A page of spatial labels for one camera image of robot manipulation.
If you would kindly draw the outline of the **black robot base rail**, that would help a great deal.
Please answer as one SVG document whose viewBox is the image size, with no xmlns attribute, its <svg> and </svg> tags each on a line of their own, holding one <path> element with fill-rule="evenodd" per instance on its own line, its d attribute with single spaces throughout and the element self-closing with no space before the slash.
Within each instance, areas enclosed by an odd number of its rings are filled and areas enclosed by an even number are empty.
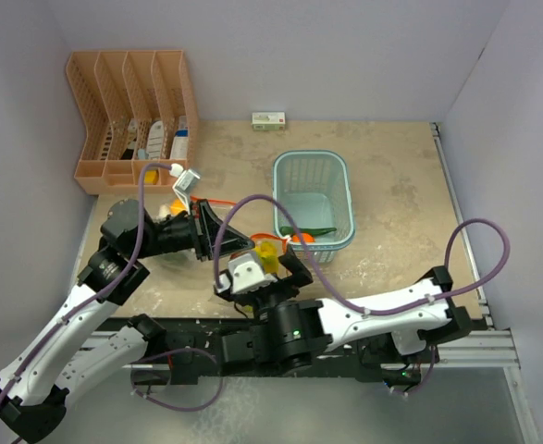
<svg viewBox="0 0 543 444">
<path fill-rule="evenodd" d="M 195 334 L 166 330 L 145 314 L 132 317 L 148 346 L 142 360 L 162 360 L 173 352 L 169 381 L 194 385 L 202 376 L 286 376 L 322 369 L 320 356 L 353 343 L 386 349 L 377 361 L 404 361 L 430 346 L 429 334 L 450 322 L 444 314 L 408 311 L 391 316 L 364 316 L 329 301 L 283 304 L 266 318 L 230 320 Z"/>
</svg>

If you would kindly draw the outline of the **small orange tangerine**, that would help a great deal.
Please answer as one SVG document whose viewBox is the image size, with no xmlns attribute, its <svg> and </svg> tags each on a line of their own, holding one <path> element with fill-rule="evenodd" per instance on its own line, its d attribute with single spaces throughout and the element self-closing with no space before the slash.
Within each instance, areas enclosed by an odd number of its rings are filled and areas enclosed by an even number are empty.
<svg viewBox="0 0 543 444">
<path fill-rule="evenodd" d="M 292 243 L 315 243 L 315 237 L 309 233 L 303 232 L 301 235 L 292 235 L 290 241 Z"/>
</svg>

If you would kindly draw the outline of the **white garlic bulbs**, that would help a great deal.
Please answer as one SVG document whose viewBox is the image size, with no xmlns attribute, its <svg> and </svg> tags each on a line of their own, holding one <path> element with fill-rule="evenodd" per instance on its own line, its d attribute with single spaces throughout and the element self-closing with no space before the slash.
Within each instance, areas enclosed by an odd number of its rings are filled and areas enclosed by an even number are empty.
<svg viewBox="0 0 543 444">
<path fill-rule="evenodd" d="M 158 208 L 158 218 L 164 219 L 170 215 L 169 207 L 166 204 L 161 204 Z"/>
</svg>

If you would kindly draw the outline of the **clear zip bag orange zipper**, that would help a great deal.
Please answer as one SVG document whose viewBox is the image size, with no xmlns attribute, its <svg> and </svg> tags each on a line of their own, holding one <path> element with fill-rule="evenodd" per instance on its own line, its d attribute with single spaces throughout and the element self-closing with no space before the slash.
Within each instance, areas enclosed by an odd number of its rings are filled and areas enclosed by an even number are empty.
<svg viewBox="0 0 543 444">
<path fill-rule="evenodd" d="M 154 223 L 154 241 L 151 248 L 151 256 L 184 251 L 193 251 L 194 253 L 189 211 L 158 219 Z"/>
</svg>

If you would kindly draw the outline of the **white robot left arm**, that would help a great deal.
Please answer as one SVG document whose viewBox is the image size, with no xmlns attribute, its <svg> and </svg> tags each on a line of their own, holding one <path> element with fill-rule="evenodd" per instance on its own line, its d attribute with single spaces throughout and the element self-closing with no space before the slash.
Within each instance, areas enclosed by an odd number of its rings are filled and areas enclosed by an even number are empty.
<svg viewBox="0 0 543 444">
<path fill-rule="evenodd" d="M 71 406 L 121 366 L 162 358 L 165 330 L 150 316 L 136 315 L 103 346 L 82 357 L 80 347 L 147 279 L 145 257 L 193 251 L 214 257 L 253 248 L 253 241 L 225 228 L 206 200 L 198 212 L 154 220 L 143 200 L 115 203 L 101 226 L 98 250 L 77 277 L 64 303 L 32 343 L 0 371 L 0 420 L 18 440 L 37 443 L 50 435 Z"/>
</svg>

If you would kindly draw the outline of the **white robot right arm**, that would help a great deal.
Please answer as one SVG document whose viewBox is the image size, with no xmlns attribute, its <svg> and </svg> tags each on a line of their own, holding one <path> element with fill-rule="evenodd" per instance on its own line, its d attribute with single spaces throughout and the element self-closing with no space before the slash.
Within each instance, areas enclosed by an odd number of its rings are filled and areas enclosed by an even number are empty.
<svg viewBox="0 0 543 444">
<path fill-rule="evenodd" d="M 312 284 L 312 274 L 293 251 L 278 261 L 288 270 L 286 277 L 267 273 L 254 252 L 230 260 L 218 276 L 216 296 L 253 309 L 248 327 L 221 336 L 220 363 L 226 370 L 284 375 L 341 346 L 381 335 L 389 336 L 388 355 L 407 362 L 473 329 L 466 309 L 443 295 L 450 283 L 443 266 L 411 287 L 364 298 L 369 307 L 357 312 L 328 298 L 297 300 L 300 289 Z"/>
</svg>

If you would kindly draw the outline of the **green cucumber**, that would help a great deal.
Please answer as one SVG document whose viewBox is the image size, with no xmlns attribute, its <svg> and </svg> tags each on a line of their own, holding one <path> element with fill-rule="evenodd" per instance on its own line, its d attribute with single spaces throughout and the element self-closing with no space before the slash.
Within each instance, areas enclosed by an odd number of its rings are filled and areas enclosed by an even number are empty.
<svg viewBox="0 0 543 444">
<path fill-rule="evenodd" d="M 308 234 L 313 237 L 318 237 L 318 236 L 324 236 L 329 233 L 336 232 L 337 229 L 334 227 L 332 228 L 299 228 L 299 231 L 302 234 Z M 292 236 L 296 234 L 296 230 L 292 226 L 282 226 L 278 229 L 278 232 L 281 236 Z"/>
</svg>

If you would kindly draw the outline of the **yellow banana bunch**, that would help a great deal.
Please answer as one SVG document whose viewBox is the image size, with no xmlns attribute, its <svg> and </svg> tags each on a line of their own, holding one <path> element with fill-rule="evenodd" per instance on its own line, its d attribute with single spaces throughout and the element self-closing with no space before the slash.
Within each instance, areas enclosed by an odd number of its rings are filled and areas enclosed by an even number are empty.
<svg viewBox="0 0 543 444">
<path fill-rule="evenodd" d="M 286 242 L 283 240 L 258 240 L 254 251 L 260 258 L 265 272 L 277 275 L 280 266 L 279 257 L 286 251 Z"/>
</svg>

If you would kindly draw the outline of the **orange fruit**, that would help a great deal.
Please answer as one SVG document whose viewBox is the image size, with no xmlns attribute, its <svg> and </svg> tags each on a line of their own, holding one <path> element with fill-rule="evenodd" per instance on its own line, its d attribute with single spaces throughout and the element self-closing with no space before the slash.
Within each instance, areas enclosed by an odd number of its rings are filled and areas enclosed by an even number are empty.
<svg viewBox="0 0 543 444">
<path fill-rule="evenodd" d="M 187 212 L 187 206 L 180 200 L 176 199 L 170 206 L 169 212 L 172 216 L 176 216 L 182 212 Z"/>
</svg>

